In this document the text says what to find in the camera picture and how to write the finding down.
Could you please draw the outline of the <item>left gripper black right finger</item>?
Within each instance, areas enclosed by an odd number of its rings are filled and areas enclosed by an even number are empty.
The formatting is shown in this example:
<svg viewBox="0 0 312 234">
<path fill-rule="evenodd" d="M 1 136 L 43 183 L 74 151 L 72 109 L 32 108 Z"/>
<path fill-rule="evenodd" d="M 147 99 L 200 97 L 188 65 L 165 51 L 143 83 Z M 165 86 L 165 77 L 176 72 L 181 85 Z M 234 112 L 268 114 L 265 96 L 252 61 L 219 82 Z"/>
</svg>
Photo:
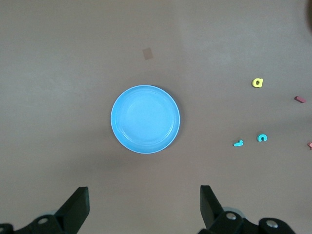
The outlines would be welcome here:
<svg viewBox="0 0 312 234">
<path fill-rule="evenodd" d="M 295 234 L 280 219 L 266 217 L 253 224 L 234 211 L 225 211 L 209 185 L 200 186 L 200 212 L 206 226 L 201 234 Z"/>
</svg>

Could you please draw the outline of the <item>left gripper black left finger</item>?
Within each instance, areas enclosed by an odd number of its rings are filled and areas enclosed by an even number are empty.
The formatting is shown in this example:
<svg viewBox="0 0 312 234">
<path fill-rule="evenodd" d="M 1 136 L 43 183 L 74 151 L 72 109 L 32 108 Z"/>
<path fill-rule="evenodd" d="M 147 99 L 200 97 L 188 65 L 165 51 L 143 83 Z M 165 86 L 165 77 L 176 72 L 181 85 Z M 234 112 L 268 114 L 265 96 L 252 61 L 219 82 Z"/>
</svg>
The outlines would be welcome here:
<svg viewBox="0 0 312 234">
<path fill-rule="evenodd" d="M 34 219 L 27 226 L 14 230 L 13 225 L 0 225 L 2 234 L 76 234 L 90 212 L 88 187 L 79 187 L 56 211 Z"/>
</svg>

